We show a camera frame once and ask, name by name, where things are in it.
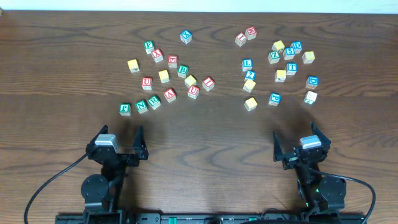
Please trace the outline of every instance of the wooden table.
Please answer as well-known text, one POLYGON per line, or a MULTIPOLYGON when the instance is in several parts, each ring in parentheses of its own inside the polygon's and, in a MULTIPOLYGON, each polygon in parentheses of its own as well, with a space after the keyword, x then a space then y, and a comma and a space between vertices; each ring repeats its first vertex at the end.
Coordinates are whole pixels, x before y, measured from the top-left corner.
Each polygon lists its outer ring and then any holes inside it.
MULTIPOLYGON (((143 125, 149 160, 129 169, 121 206, 178 212, 262 212, 302 208, 293 170, 272 161, 272 131, 284 149, 309 135, 310 122, 331 141, 323 171, 370 183, 377 205, 369 223, 398 222, 398 17, 348 14, 228 14, 166 12, 4 11, 0 18, 0 223, 22 223, 26 203, 51 176, 85 152, 107 124, 124 150, 143 125), (255 26, 258 35, 242 47, 234 38, 255 26), (193 40, 185 45, 180 33, 193 40), (153 40, 164 57, 201 81, 210 92, 187 96, 183 79, 170 68, 161 84, 143 43, 153 40), (267 61, 272 43, 300 40, 316 59, 275 83, 286 62, 267 61), (127 61, 138 59, 131 74, 127 61), (245 92, 243 58, 252 58, 257 85, 245 92), (303 104, 309 75, 320 79, 317 102, 303 104), (142 77, 154 79, 143 90, 142 77), (168 103, 163 91, 173 87, 168 103), (282 95, 269 106, 271 92, 282 95), (138 114, 134 103, 157 94, 162 105, 138 114), (248 112, 244 101, 259 103, 248 112), (132 116, 118 106, 133 104, 132 116)), ((100 172, 88 161, 53 181, 35 200, 30 223, 53 223, 59 213, 80 213, 83 180, 100 172)), ((366 213, 370 191, 348 182, 346 212, 366 213)))

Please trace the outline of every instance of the white wall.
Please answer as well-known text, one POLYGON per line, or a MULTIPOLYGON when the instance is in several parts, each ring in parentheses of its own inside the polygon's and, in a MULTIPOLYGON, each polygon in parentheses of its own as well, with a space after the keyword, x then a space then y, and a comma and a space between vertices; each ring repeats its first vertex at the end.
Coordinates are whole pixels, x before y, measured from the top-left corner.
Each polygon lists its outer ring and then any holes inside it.
POLYGON ((1 0, 3 9, 398 14, 398 0, 1 0))

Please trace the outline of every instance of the tabletop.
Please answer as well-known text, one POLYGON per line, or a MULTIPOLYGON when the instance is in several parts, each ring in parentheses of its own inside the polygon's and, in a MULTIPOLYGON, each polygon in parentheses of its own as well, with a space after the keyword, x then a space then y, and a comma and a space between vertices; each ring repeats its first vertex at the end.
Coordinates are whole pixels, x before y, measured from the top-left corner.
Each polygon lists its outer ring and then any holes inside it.
MULTIPOLYGON (((4 11, 0 17, 0 223, 23 222, 33 193, 85 153, 104 124, 127 151, 143 125, 149 160, 128 169, 120 206, 164 213, 257 213, 303 208, 294 170, 273 162, 272 132, 288 151, 311 134, 314 121, 331 140, 320 169, 371 184, 377 204, 369 223, 398 222, 398 17, 352 14, 4 11), (255 39, 235 37, 250 26, 255 39), (188 29, 192 41, 180 33, 188 29), (200 87, 187 96, 167 60, 155 63, 144 42, 166 58, 178 55, 200 87), (270 65, 275 41, 301 41, 298 72, 276 83, 283 58, 270 65), (316 59, 303 64, 304 51, 316 59), (251 58, 254 90, 243 90, 241 62, 251 58), (137 59, 140 72, 127 61, 137 59), (170 81, 158 72, 167 69, 170 81), (303 102, 309 75, 319 78, 313 105, 303 102), (153 78, 143 90, 143 77, 153 78), (207 92, 201 82, 211 77, 207 92), (163 92, 173 88, 168 103, 163 92), (271 93, 282 96, 268 105, 271 93), (139 114, 134 104, 160 96, 139 114), (247 111, 250 97, 258 102, 247 111), (121 116, 119 105, 132 104, 121 116)), ((101 166, 84 160, 49 184, 29 212, 30 223, 81 213, 83 180, 101 166)), ((366 213, 371 193, 347 183, 344 212, 366 213)))

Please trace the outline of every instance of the letter on block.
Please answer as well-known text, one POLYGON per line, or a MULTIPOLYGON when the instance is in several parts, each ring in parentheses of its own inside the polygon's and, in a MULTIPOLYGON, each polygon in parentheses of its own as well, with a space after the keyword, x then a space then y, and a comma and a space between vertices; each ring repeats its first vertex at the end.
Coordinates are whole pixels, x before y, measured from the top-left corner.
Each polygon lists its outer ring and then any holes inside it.
POLYGON ((268 104, 272 105, 272 106, 278 106, 278 104, 280 103, 280 94, 278 93, 271 93, 271 96, 269 97, 269 101, 268 104))
POLYGON ((310 76, 305 84, 306 88, 315 89, 318 86, 318 77, 310 76))
POLYGON ((313 52, 304 52, 303 63, 312 63, 315 60, 315 54, 313 52))
POLYGON ((204 87, 206 91, 210 91, 212 88, 214 88, 215 82, 212 78, 207 77, 204 79, 201 85, 204 87))
POLYGON ((163 70, 159 72, 159 77, 160 77, 160 82, 161 83, 166 83, 170 81, 169 78, 169 73, 167 72, 167 70, 163 70))
POLYGON ((185 65, 180 65, 177 71, 178 77, 186 78, 188 74, 189 68, 185 65))
POLYGON ((295 75, 297 72, 297 64, 290 62, 286 65, 286 75, 295 75))
POLYGON ((239 33, 235 38, 235 43, 242 47, 247 40, 248 38, 243 33, 239 33))
POLYGON ((254 89, 255 86, 256 86, 255 81, 247 80, 243 85, 243 89, 246 90, 247 92, 251 93, 251 91, 254 89))
POLYGON ((273 64, 273 63, 277 63, 280 59, 279 53, 277 51, 275 52, 271 52, 268 55, 268 61, 269 63, 273 64))
POLYGON ((176 55, 169 55, 169 68, 177 68, 178 57, 176 55))
POLYGON ((191 86, 188 90, 188 96, 190 98, 196 99, 199 95, 199 88, 196 86, 191 86))
POLYGON ((251 111, 257 107, 257 101, 252 97, 244 102, 244 107, 246 107, 248 111, 251 111))
POLYGON ((145 90, 152 89, 152 78, 142 78, 142 88, 145 90))
POLYGON ((138 110, 138 113, 140 113, 140 114, 148 111, 147 105, 145 104, 145 100, 141 100, 140 102, 137 102, 136 108, 138 110))
POLYGON ((158 99, 157 96, 153 96, 148 100, 149 106, 156 110, 160 106, 160 100, 158 99))
POLYGON ((272 50, 273 51, 278 51, 278 53, 282 53, 284 51, 284 49, 285 49, 285 45, 284 45, 284 43, 281 40, 275 42, 272 45, 272 50))
POLYGON ((197 80, 192 76, 188 76, 188 78, 185 79, 185 85, 190 88, 192 85, 196 85, 197 80))
POLYGON ((303 45, 301 44, 300 41, 293 42, 292 45, 290 45, 290 47, 293 47, 295 54, 300 53, 301 50, 303 49, 303 45))
POLYGON ((131 115, 131 106, 128 103, 122 103, 119 107, 119 113, 121 116, 130 116, 131 115))
POLYGON ((314 104, 315 100, 317 99, 318 94, 308 91, 304 98, 304 103, 314 104))
POLYGON ((182 40, 182 42, 184 42, 185 44, 189 43, 192 40, 192 34, 191 32, 189 32, 188 30, 184 30, 182 31, 181 35, 180 35, 180 39, 182 40))
POLYGON ((163 54, 159 49, 154 50, 151 54, 156 63, 163 60, 163 54))
POLYGON ((177 97, 175 96, 175 92, 173 91, 173 89, 168 89, 166 90, 164 93, 164 97, 166 98, 166 100, 170 103, 171 101, 175 100, 177 97))
POLYGON ((151 40, 144 42, 144 47, 145 47, 145 51, 147 52, 147 54, 150 54, 155 50, 155 44, 151 40))
POLYGON ((284 82, 286 79, 285 70, 276 70, 275 72, 275 82, 284 82))
POLYGON ((256 78, 256 72, 249 70, 246 72, 246 75, 244 76, 244 81, 246 82, 248 79, 254 81, 255 78, 256 78))
POLYGON ((246 37, 248 37, 248 40, 252 40, 252 39, 256 38, 257 30, 254 27, 249 27, 246 29, 244 35, 246 35, 246 37))
POLYGON ((137 59, 130 60, 130 61, 127 62, 127 64, 129 65, 129 69, 130 69, 131 73, 139 72, 137 59))

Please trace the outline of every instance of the cube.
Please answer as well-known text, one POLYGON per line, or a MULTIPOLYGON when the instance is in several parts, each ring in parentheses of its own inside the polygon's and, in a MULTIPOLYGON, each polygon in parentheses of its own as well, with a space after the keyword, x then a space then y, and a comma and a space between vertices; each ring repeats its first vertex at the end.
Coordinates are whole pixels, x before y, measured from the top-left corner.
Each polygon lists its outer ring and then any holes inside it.
POLYGON ((312 63, 315 60, 315 54, 313 52, 304 52, 303 63, 312 63))
POLYGON ((270 64, 277 63, 280 59, 278 52, 270 52, 268 55, 268 61, 270 64))
POLYGON ((284 51, 284 49, 285 49, 285 45, 284 45, 284 43, 281 40, 275 42, 272 45, 272 50, 273 51, 278 51, 278 53, 282 53, 284 51))
POLYGON ((185 85, 190 88, 192 85, 196 85, 197 80, 192 76, 188 76, 188 78, 185 79, 185 85))
POLYGON ((275 72, 275 82, 284 82, 286 79, 285 70, 276 70, 275 72))
POLYGON ((119 113, 121 116, 130 116, 131 115, 131 106, 129 103, 122 103, 119 107, 119 113))
POLYGON ((257 101, 252 97, 244 102, 244 107, 246 107, 248 111, 251 111, 257 107, 257 101))
POLYGON ((272 105, 272 106, 278 106, 278 104, 280 103, 280 98, 281 98, 280 94, 271 93, 271 96, 269 97, 268 104, 272 105))
POLYGON ((144 47, 145 47, 145 51, 147 52, 147 54, 150 54, 155 50, 155 44, 151 40, 144 42, 144 47))
POLYGON ((303 49, 303 45, 301 44, 300 41, 293 42, 292 45, 290 45, 290 47, 293 47, 295 54, 300 53, 301 50, 303 49))
POLYGON ((190 98, 196 99, 199 95, 199 88, 196 86, 191 86, 188 90, 188 96, 190 98))
POLYGON ((318 86, 318 77, 310 76, 305 83, 305 87, 309 89, 315 89, 318 86))
POLYGON ((239 33, 235 38, 235 43, 242 47, 247 40, 248 38, 243 33, 239 33))
POLYGON ((167 83, 170 81, 169 78, 169 73, 167 72, 167 70, 163 70, 159 72, 159 77, 160 77, 160 82, 161 83, 167 83))
POLYGON ((176 55, 169 55, 169 68, 177 68, 178 57, 176 55))
POLYGON ((188 74, 188 71, 189 71, 188 66, 180 65, 178 70, 177 70, 177 75, 178 75, 178 77, 186 78, 187 74, 188 74))
POLYGON ((289 62, 286 65, 286 75, 295 75, 297 72, 297 64, 293 62, 289 62))
POLYGON ((148 100, 148 104, 152 109, 156 110, 160 106, 160 100, 157 96, 153 96, 148 100))
POLYGON ((182 42, 184 42, 185 44, 188 44, 191 40, 192 40, 192 34, 191 32, 189 32, 189 30, 184 30, 182 31, 181 35, 180 35, 180 39, 182 40, 182 42))
POLYGON ((242 72, 252 70, 252 68, 253 68, 253 61, 250 58, 242 60, 242 72))
POLYGON ((142 78, 142 88, 145 90, 152 89, 152 78, 142 78))
POLYGON ((294 58, 294 49, 291 47, 286 47, 284 50, 284 59, 285 60, 291 60, 294 58))
POLYGON ((257 35, 257 30, 254 27, 249 27, 246 29, 246 31, 244 32, 244 35, 246 37, 248 37, 248 40, 252 40, 254 38, 256 38, 257 35))
POLYGON ((175 92, 173 91, 172 88, 169 88, 163 94, 164 94, 164 97, 166 98, 167 102, 169 102, 169 103, 177 98, 175 96, 175 92))
POLYGON ((163 60, 163 54, 159 49, 154 50, 151 54, 156 63, 163 60))
POLYGON ((317 95, 316 93, 312 92, 312 91, 308 91, 307 94, 305 95, 304 98, 304 103, 308 103, 308 104, 314 104, 315 100, 317 99, 317 95))
POLYGON ((214 88, 215 82, 212 78, 207 77, 204 79, 202 82, 202 86, 206 91, 210 91, 212 88, 214 88))
POLYGON ((129 65, 129 69, 130 69, 131 73, 139 72, 137 59, 130 60, 127 62, 127 64, 129 65))
POLYGON ((243 85, 243 89, 246 90, 247 92, 251 93, 251 91, 254 89, 255 86, 256 86, 255 81, 247 80, 243 85))
POLYGON ((244 76, 244 81, 246 82, 248 79, 253 80, 256 78, 256 72, 254 71, 247 71, 246 75, 244 76))
POLYGON ((141 100, 136 103, 136 108, 138 110, 138 113, 142 114, 148 111, 147 105, 145 104, 145 100, 141 100))

